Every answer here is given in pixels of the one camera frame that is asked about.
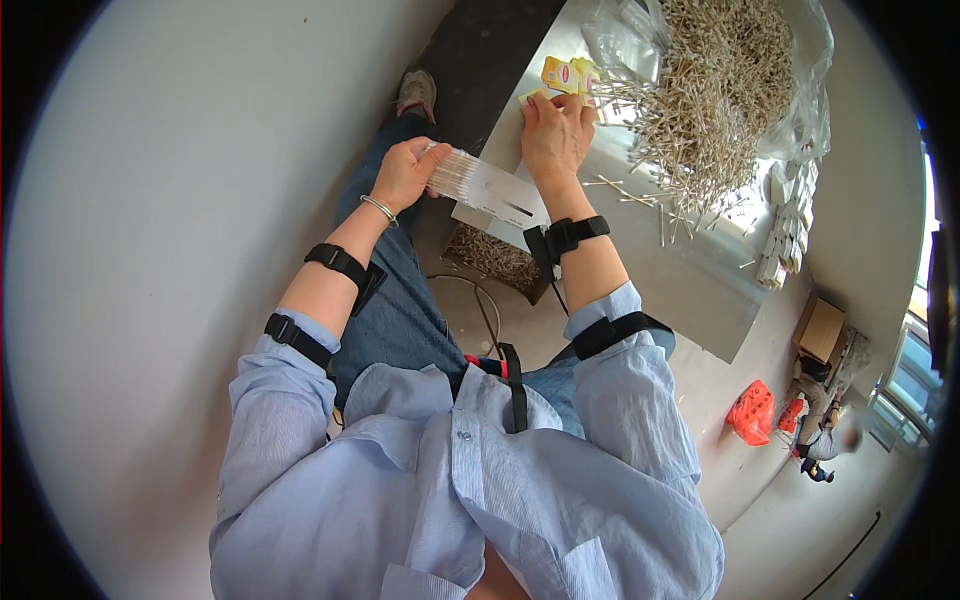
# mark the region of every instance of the metal table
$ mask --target metal table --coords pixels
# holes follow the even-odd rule
[[[589,1],[568,0],[561,9],[517,82],[481,159],[530,180],[521,162],[523,116],[516,97],[542,85],[540,71],[546,57],[570,60],[589,56],[580,34],[581,23],[590,19],[589,7]],[[626,149],[632,142],[633,134],[626,129],[598,127],[580,169],[580,180],[598,180],[596,175],[600,174],[610,180],[624,180],[621,187],[631,194],[657,193],[659,189],[642,170],[628,174],[631,165],[626,160]],[[731,363],[766,299],[767,290],[756,281],[756,267],[773,226],[772,211],[757,201],[754,213],[741,215],[739,222],[720,219],[710,231],[703,227],[712,220],[707,216],[694,240],[687,237],[681,225],[673,244],[669,241],[673,227],[669,226],[666,246],[661,248],[656,208],[636,202],[621,203],[620,194],[606,185],[585,190],[590,203],[610,224],[611,239],[643,297],[643,311]],[[665,208],[669,210],[671,203],[666,200]],[[526,250],[522,231],[513,225],[463,204],[456,205],[452,216]],[[744,227],[750,223],[753,232],[743,235]],[[740,268],[752,260],[756,263]]]

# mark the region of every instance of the black arm strap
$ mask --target black arm strap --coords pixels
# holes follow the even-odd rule
[[[356,317],[364,309],[373,294],[376,293],[383,282],[387,279],[387,274],[383,269],[377,267],[372,261],[364,270],[353,256],[350,256],[343,248],[334,244],[317,244],[313,247],[303,262],[316,261],[324,265],[327,269],[342,273],[349,277],[357,286],[357,299],[350,310],[350,316]]]
[[[610,226],[602,216],[590,217],[583,221],[561,219],[550,226],[543,237],[546,238],[546,249],[553,264],[560,264],[560,255],[564,252],[576,250],[583,240],[589,240],[598,235],[610,233]]]
[[[523,375],[520,373],[520,359],[513,344],[498,344],[507,360],[507,383],[510,385],[511,402],[514,407],[514,433],[527,430],[527,391],[523,389]]]
[[[639,311],[624,315],[616,321],[604,317],[573,338],[573,349],[577,352],[577,358],[587,360],[649,326],[647,318]]]
[[[607,220],[602,216],[596,216],[576,222],[561,219],[551,225],[546,232],[540,226],[529,228],[523,231],[523,239],[537,262],[543,279],[550,283],[556,280],[553,277],[553,265],[560,264],[561,254],[576,250],[584,240],[609,233],[610,226],[607,225]]]
[[[330,358],[333,357],[330,350],[307,335],[305,331],[297,327],[293,319],[286,315],[278,315],[277,313],[271,315],[263,332],[274,338],[276,342],[286,344],[306,356],[321,369],[326,369],[326,366],[330,364]]]

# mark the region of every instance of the worker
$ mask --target worker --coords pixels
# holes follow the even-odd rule
[[[427,178],[451,152],[424,152],[435,99],[427,73],[404,77],[397,119],[337,208],[326,244],[340,250],[311,251],[270,333],[239,361],[210,535],[214,595],[712,597],[723,545],[697,493],[673,375],[647,331],[576,366],[585,440],[563,432],[532,388],[468,364],[454,342],[409,235]],[[523,157],[552,222],[594,217],[577,180],[593,109],[537,95],[522,112]],[[387,277],[357,311],[355,281],[366,288],[372,265]],[[583,239],[562,268],[567,339],[639,311],[609,236]],[[332,375],[320,366],[330,353]],[[347,397],[344,429],[328,442],[336,395]],[[517,396],[528,412],[511,410]]]
[[[799,357],[794,362],[794,379],[787,390],[787,399],[792,400],[803,393],[809,407],[804,424],[797,436],[797,454],[804,459],[801,472],[814,481],[833,481],[833,472],[820,468],[820,463],[829,461],[841,452],[855,452],[862,442],[856,418],[840,421],[840,400],[830,400],[824,382],[830,373],[830,364],[820,363],[809,356]]]

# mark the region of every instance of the orange bag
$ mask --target orange bag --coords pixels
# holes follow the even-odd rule
[[[775,405],[774,395],[758,379],[750,384],[727,413],[727,423],[733,425],[733,431],[748,445],[768,444]]]
[[[777,421],[777,428],[789,434],[797,431],[797,415],[804,409],[804,401],[799,398],[790,400],[790,405],[786,407],[780,420]]]

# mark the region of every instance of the window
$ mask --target window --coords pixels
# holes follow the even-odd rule
[[[913,446],[917,443],[917,440],[920,439],[920,429],[888,400],[886,396],[883,394],[877,395],[874,398],[873,406],[874,412],[879,419],[883,423],[886,423],[889,429],[892,429],[893,433],[900,436],[907,445]],[[888,427],[875,428],[878,429],[878,431],[875,432],[875,437],[877,437],[877,434],[882,436],[882,439],[879,439],[880,443],[883,444],[883,447],[885,447],[887,451],[890,451],[895,440],[889,435],[887,428]]]
[[[936,429],[944,408],[944,380],[930,368],[930,361],[926,323],[907,315],[897,360],[882,393],[912,417],[927,437]]]
[[[877,382],[871,402],[880,425],[875,437],[887,449],[896,434],[915,447],[933,437],[937,419],[944,412],[944,380],[930,368],[930,338],[926,325],[926,280],[930,270],[931,233],[940,228],[936,218],[936,195],[930,155],[924,152],[924,242],[917,269],[916,285],[900,331],[890,375]]]

